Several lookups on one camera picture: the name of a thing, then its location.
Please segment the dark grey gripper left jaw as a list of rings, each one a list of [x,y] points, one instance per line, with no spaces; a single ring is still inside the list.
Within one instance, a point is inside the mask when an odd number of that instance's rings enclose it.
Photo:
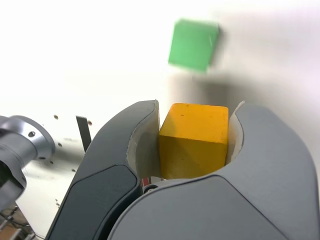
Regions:
[[[143,194],[141,180],[161,177],[157,100],[136,102],[95,135],[47,233],[49,240],[105,240]]]

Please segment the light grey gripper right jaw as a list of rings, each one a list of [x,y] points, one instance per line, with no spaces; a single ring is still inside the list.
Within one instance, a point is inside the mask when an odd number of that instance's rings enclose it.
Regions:
[[[268,108],[245,102],[230,125],[226,166],[158,183],[121,214],[109,239],[319,239],[318,178],[301,138]]]

